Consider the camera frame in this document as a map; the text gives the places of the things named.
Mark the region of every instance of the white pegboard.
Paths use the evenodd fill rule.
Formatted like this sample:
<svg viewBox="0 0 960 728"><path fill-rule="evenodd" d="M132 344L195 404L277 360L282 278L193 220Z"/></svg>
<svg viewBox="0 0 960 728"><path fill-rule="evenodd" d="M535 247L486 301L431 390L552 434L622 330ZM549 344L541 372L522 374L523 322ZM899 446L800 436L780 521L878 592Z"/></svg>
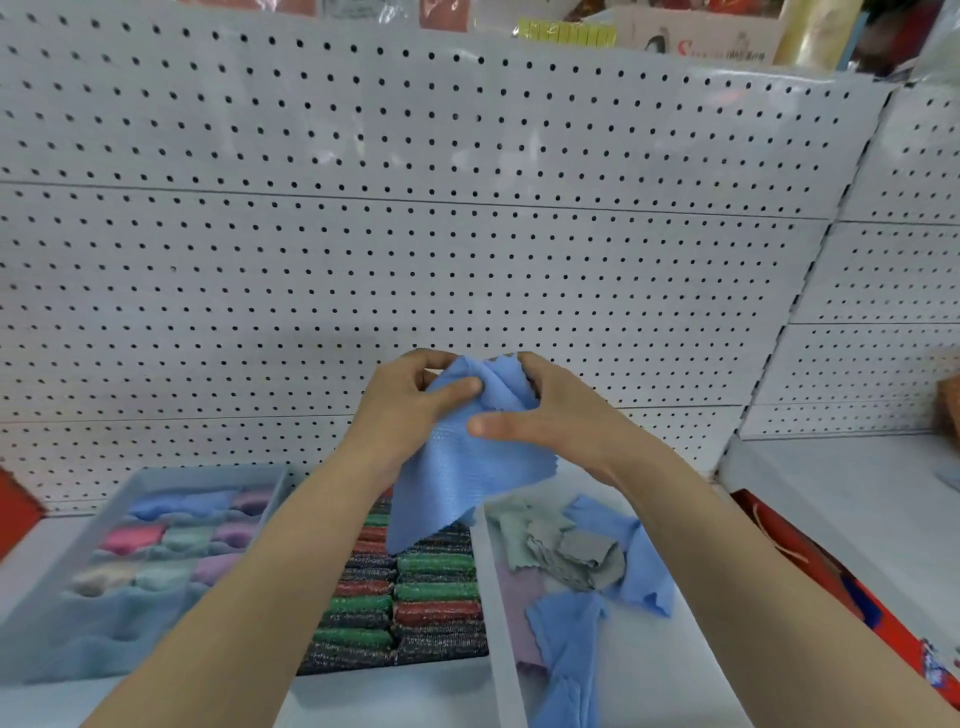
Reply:
<svg viewBox="0 0 960 728"><path fill-rule="evenodd" d="M414 347L746 404L826 223L0 185L0 420L348 414Z"/></svg>
<svg viewBox="0 0 960 728"><path fill-rule="evenodd" d="M960 229L833 225L791 321L960 322Z"/></svg>
<svg viewBox="0 0 960 728"><path fill-rule="evenodd" d="M157 0L3 15L14 182L829 219L889 94Z"/></svg>
<svg viewBox="0 0 960 728"><path fill-rule="evenodd" d="M807 325L786 328L756 404L916 400L960 371L960 325Z"/></svg>
<svg viewBox="0 0 960 728"><path fill-rule="evenodd" d="M933 425L932 399L755 404L740 427L744 440L916 432Z"/></svg>
<svg viewBox="0 0 960 728"><path fill-rule="evenodd" d="M899 88L882 118L840 218L960 224L960 91Z"/></svg>
<svg viewBox="0 0 960 728"><path fill-rule="evenodd" d="M624 412L709 473L743 407ZM55 513L95 510L144 467L286 463L300 482L329 455L350 417L249 417L0 425L4 467Z"/></svg>

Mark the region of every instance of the blue cleaning cloth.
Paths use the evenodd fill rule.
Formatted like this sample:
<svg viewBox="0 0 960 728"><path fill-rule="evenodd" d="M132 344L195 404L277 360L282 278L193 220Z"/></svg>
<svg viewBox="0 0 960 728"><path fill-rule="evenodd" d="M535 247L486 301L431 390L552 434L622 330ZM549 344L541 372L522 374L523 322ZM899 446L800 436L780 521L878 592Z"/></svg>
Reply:
<svg viewBox="0 0 960 728"><path fill-rule="evenodd" d="M550 673L550 685L530 728L598 728L594 673L600 620L607 606L597 592L558 592L526 609Z"/></svg>
<svg viewBox="0 0 960 728"><path fill-rule="evenodd" d="M208 518L229 509L236 491L207 491L190 493L183 497L181 511L198 519Z"/></svg>
<svg viewBox="0 0 960 728"><path fill-rule="evenodd" d="M673 614L677 588L640 521L587 496L577 497L564 509L564 515L578 528L616 539L626 552L623 581L604 590L605 595L646 607L664 617Z"/></svg>
<svg viewBox="0 0 960 728"><path fill-rule="evenodd" d="M128 513L141 521L156 521L167 513L183 510L183 493L157 493L144 496L134 503Z"/></svg>
<svg viewBox="0 0 960 728"><path fill-rule="evenodd" d="M577 496L566 506L564 515L576 523L577 528L614 539L624 551L630 548L634 531L640 526L640 521L633 516L617 513L587 496Z"/></svg>
<svg viewBox="0 0 960 728"><path fill-rule="evenodd" d="M450 525L490 496L536 483L557 472L557 456L528 443L496 442L467 433L467 420L481 412L522 412L539 402L514 356L475 361L462 356L427 392L466 376L483 381L483 392L440 420L426 444L403 464L394 485L387 552L394 554Z"/></svg>

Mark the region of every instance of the cardboard box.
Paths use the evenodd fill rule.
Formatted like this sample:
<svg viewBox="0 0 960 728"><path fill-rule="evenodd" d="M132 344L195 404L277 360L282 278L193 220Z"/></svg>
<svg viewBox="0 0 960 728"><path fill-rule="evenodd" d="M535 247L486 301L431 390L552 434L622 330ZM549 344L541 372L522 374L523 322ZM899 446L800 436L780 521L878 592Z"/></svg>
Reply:
<svg viewBox="0 0 960 728"><path fill-rule="evenodd" d="M612 23L618 48L754 65L773 63L783 35L778 18L640 5L615 6Z"/></svg>

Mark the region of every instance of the forearm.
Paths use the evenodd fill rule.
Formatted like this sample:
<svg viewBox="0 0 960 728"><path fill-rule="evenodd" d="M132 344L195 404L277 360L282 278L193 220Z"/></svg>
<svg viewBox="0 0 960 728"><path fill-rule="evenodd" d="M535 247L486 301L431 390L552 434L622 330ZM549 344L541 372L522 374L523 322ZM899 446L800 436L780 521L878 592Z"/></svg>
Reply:
<svg viewBox="0 0 960 728"><path fill-rule="evenodd" d="M86 728L271 726L376 488L334 455Z"/></svg>
<svg viewBox="0 0 960 728"><path fill-rule="evenodd" d="M756 728L960 723L923 678L738 508L666 446L642 437L635 452L643 454L624 463L617 484Z"/></svg>

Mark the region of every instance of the purple cloth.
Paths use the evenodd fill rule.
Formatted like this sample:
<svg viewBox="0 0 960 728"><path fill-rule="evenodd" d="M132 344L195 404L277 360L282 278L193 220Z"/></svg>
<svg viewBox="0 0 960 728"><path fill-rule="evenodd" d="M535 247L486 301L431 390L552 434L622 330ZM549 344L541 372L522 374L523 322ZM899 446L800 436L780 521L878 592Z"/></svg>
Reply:
<svg viewBox="0 0 960 728"><path fill-rule="evenodd" d="M258 526L258 523L244 521L222 523L213 534L213 541L222 541L234 548L246 548Z"/></svg>
<svg viewBox="0 0 960 728"><path fill-rule="evenodd" d="M273 488L260 491L241 491L233 498L230 508L243 511L248 516L259 516L267 509L273 494Z"/></svg>
<svg viewBox="0 0 960 728"><path fill-rule="evenodd" d="M506 564L497 564L496 578L500 582L500 597L507 614L514 660L521 665L546 667L525 614L527 607L546 594L543 573L539 569L510 571Z"/></svg>
<svg viewBox="0 0 960 728"><path fill-rule="evenodd" d="M240 560L239 553L222 553L217 556L205 556L197 563L190 581L199 581L212 587L225 573Z"/></svg>

